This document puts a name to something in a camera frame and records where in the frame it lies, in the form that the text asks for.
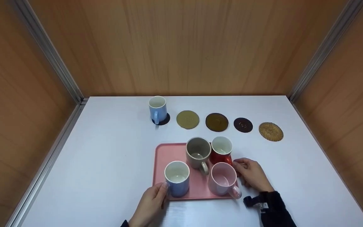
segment blue mug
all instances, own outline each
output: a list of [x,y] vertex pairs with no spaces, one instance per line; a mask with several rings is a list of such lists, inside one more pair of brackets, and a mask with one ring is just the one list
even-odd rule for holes
[[151,119],[158,125],[167,117],[166,99],[162,96],[154,96],[149,100],[149,111]]
[[164,169],[164,177],[169,184],[172,197],[183,197],[190,187],[190,168],[182,161],[172,161]]

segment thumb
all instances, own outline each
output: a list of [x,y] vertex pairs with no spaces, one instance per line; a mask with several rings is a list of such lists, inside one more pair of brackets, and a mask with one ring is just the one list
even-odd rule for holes
[[244,168],[241,164],[237,163],[236,161],[234,161],[232,163],[232,165],[233,165],[233,168],[235,168],[235,170],[238,171],[239,173],[241,173],[242,175],[247,170],[246,168]]
[[167,195],[167,188],[169,187],[169,184],[167,182],[162,183],[162,185],[159,188],[158,194],[156,195],[155,199],[160,201],[160,203],[163,201],[163,199]]

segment brown coaster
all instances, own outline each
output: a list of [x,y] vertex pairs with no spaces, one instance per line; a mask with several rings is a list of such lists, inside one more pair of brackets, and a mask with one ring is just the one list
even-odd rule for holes
[[264,122],[258,127],[260,134],[269,141],[277,142],[284,137],[284,133],[278,125],[271,122]]
[[199,124],[200,118],[195,112],[191,110],[184,110],[177,115],[176,121],[180,127],[192,129]]
[[219,113],[211,113],[205,119],[207,127],[214,132],[222,132],[228,128],[229,121],[226,116]]
[[239,132],[251,132],[253,129],[253,124],[246,118],[236,118],[233,125]]

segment pink tray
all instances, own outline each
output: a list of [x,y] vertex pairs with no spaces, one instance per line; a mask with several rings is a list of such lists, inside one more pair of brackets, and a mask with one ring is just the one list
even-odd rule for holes
[[[186,161],[186,143],[163,143],[159,144],[155,151],[153,185],[165,182],[164,169],[171,161]],[[169,200],[205,200],[205,199],[231,199],[229,194],[218,196],[212,194],[208,189],[208,176],[203,176],[199,170],[190,168],[190,189],[181,198],[169,197]],[[207,161],[209,170],[213,164]]]

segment hand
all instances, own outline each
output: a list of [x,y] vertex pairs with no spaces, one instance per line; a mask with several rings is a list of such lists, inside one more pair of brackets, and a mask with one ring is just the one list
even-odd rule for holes
[[233,167],[237,172],[242,174],[246,182],[242,181],[246,187],[253,187],[258,191],[274,191],[268,181],[260,164],[248,158],[238,158],[233,161]]
[[148,188],[141,197],[140,203],[131,217],[130,227],[147,226],[161,209],[167,195],[168,183],[157,183]]

